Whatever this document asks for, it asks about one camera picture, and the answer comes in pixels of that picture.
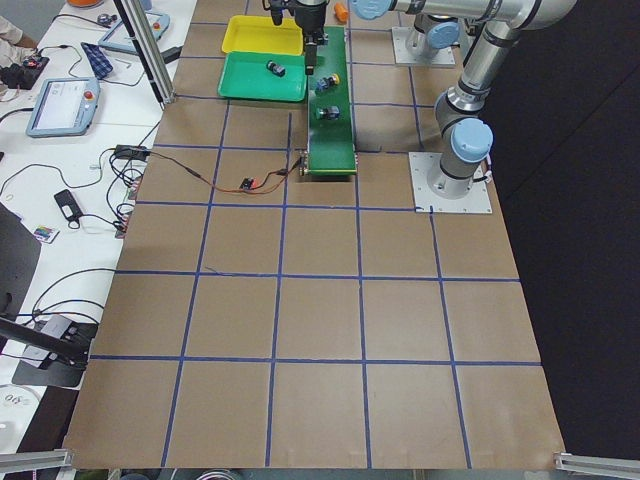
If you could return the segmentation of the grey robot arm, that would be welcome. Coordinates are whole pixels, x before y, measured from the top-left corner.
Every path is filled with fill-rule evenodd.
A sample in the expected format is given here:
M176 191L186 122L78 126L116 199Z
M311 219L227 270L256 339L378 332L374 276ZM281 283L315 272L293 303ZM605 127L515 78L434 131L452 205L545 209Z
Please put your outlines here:
M283 10L295 18L302 29L305 73L314 73L317 65L317 49L325 43L324 25L326 1L265 1L263 8L271 12L272 21L281 23ZM477 21L496 20L506 23L511 29L542 29L566 16L575 6L564 0L520 0L520 1L351 1L349 10L364 20L374 20L389 11L401 11L408 15L426 13L431 15L469 18Z
M436 101L435 115L444 150L439 164L428 174L434 193L446 199L460 199L471 190L474 173L493 143L493 133L479 114L498 70L524 31L553 25L574 6L569 0L425 3L426 13L484 23L458 82Z

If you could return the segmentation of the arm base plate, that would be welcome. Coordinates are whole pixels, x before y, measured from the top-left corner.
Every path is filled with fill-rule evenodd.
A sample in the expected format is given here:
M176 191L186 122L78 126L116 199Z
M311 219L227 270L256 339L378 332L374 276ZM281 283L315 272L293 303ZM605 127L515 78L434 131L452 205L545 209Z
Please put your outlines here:
M393 27L395 63L405 66L453 68L455 58L452 45L457 41L458 34L459 28L451 24L431 27L425 33L414 27Z
M492 213L488 186L480 178L482 168L477 164L467 179L453 179L441 170L441 153L410 152L414 210L417 213L482 214Z

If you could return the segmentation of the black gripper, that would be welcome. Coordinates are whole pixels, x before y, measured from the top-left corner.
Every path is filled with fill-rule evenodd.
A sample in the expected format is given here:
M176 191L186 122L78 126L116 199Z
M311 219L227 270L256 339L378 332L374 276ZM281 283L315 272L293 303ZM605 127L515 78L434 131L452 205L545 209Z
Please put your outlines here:
M314 74L317 65L317 45L325 44L326 4L295 4L294 19L301 28L304 41L305 74Z

